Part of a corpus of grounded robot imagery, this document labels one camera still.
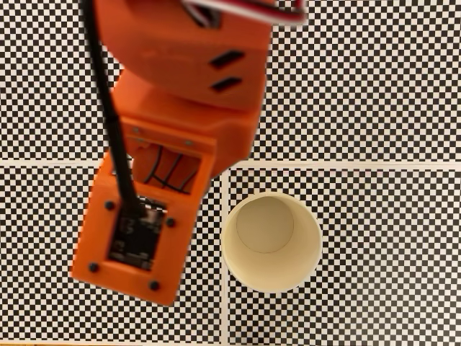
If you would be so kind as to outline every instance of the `cup rim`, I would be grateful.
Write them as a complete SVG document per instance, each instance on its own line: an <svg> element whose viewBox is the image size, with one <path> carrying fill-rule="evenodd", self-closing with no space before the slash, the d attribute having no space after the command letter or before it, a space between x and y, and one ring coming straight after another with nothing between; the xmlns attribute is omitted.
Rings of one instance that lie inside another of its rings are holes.
<svg viewBox="0 0 461 346"><path fill-rule="evenodd" d="M317 226L316 229L317 229L317 232L319 234L319 239L320 239L320 244L319 244L319 248L320 248L320 251L318 252L318 258L316 260L316 264L313 266L312 270L310 270L307 275L299 282L297 283L296 285L290 287L290 288L286 288L284 290L262 290L262 289L256 289L255 287L252 287L251 285L249 285L247 282L245 282L245 280L242 280L238 275L236 275L234 273L234 271L232 270L231 266L229 266L229 261L228 261L228 258L227 258L227 255L226 255L226 252L224 251L224 242L223 242L223 236L224 236L224 233L228 230L228 225L229 223L231 222L231 220L233 219L234 215L237 214L237 212L243 207L245 206L246 204L254 201L254 200L257 200L259 198L263 198L263 197L277 197L277 198L284 198L284 199L287 199L287 200L291 200L292 202L295 202L296 204L302 206L310 215L310 217L315 221L315 225ZM301 202L300 200L298 200L297 198L294 198L293 196L291 195L288 195L286 193L283 193L283 192L274 192L274 191L267 191L267 192L258 192L258 193L255 193L255 194L252 194L252 195L249 195L247 198L245 198L244 200L242 200L239 204L237 204L233 210L230 211L230 213L225 217L225 221L223 223L223 227L221 229L221 235L220 235L220 243L221 243L221 252L223 254L223 259L224 259L224 263L225 263L225 266L228 268L228 270L230 271L230 273L238 280L240 281L243 285L245 285L246 287L252 289L252 290L255 290L257 292L262 292L262 293L284 293L284 292L288 292L289 290L293 290L295 289L296 287L299 287L300 285L302 285L308 278L310 278L313 273L317 270L317 266L318 266L318 263L320 263L320 260L322 258L322 254L323 254L323 234L322 234L322 228L320 227L320 224L318 223L318 220L317 218L315 217L314 213L312 212L312 210L306 205L304 204L303 202Z"/></svg>

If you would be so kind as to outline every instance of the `black cable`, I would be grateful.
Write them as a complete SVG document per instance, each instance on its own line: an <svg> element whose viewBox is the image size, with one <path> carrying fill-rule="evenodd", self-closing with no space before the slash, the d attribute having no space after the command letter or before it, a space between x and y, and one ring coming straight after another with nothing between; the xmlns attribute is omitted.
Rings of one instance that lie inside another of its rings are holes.
<svg viewBox="0 0 461 346"><path fill-rule="evenodd" d="M173 166L171 166L171 168L170 168L170 172L168 172L168 174L167 174L166 177L165 177L164 185L161 187L162 189L163 189L165 186L167 186L168 181L170 180L171 176L173 175L173 172L174 172L174 170L176 169L176 166L178 165L178 163L181 161L182 157L183 157L182 154L178 154L178 156L177 156L176 159L174 160Z"/></svg>
<svg viewBox="0 0 461 346"><path fill-rule="evenodd" d="M141 205L136 194L133 181L131 180L130 167L127 162L127 151L123 140L122 126L115 111L110 96L109 81L107 79L104 62L102 60L102 48L99 43L97 19L94 11L94 0L82 0L81 9L84 15L86 37L89 42L91 62L96 76L96 83L101 99L104 124L109 137L109 147L112 162L117 172L117 184L122 198L123 208L132 216L142 217L146 214L145 208Z"/></svg>
<svg viewBox="0 0 461 346"><path fill-rule="evenodd" d="M144 184L147 184L149 183L149 181L152 179L152 176L155 174L159 164L160 164L160 158L161 158L161 153L163 151L163 146L159 146L158 147L158 151L157 151L157 159L155 161L155 163L153 164L152 166L152 169L151 171L149 172L148 176L144 179L143 183Z"/></svg>
<svg viewBox="0 0 461 346"><path fill-rule="evenodd" d="M197 171L191 173L183 182L182 184L179 186L179 189L180 190L183 190L187 184L189 184L189 182L192 180L193 177L195 177L195 175L197 174Z"/></svg>

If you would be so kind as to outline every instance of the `rectangular slot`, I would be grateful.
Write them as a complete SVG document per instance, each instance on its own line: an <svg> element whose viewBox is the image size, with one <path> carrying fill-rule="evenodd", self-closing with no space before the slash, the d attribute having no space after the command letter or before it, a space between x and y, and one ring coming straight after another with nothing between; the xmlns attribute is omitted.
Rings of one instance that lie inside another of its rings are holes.
<svg viewBox="0 0 461 346"><path fill-rule="evenodd" d="M213 84L211 87L216 92L224 92L225 90L229 90L231 87L234 87L240 84L241 82L242 80L240 78L229 77L229 78L223 79L222 81L219 81L218 83Z"/></svg>
<svg viewBox="0 0 461 346"><path fill-rule="evenodd" d="M227 53L224 53L221 56L218 56L217 58L211 60L210 65L218 69L223 68L229 65L230 63L234 63L240 60L243 56L243 52L240 52L238 50L229 50Z"/></svg>

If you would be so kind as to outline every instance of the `orange 3d-printed part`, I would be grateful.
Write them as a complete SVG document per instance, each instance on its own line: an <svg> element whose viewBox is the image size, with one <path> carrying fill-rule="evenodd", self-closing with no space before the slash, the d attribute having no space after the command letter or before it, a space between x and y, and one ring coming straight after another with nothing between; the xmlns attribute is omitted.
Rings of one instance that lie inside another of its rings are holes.
<svg viewBox="0 0 461 346"><path fill-rule="evenodd" d="M222 14L219 27L205 29L175 0L95 4L102 42L125 67L112 99L133 159L133 186L153 211L142 219L122 213L115 161L107 153L72 276L170 304L210 180L251 149L271 27Z"/></svg>

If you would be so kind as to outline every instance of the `circuit board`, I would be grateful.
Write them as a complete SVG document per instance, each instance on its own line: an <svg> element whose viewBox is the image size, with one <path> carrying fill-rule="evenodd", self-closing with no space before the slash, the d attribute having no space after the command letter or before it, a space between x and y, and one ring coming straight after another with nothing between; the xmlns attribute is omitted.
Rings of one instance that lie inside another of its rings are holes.
<svg viewBox="0 0 461 346"><path fill-rule="evenodd" d="M109 258L150 270L164 217L162 210L146 209L145 218L120 214L109 250Z"/></svg>

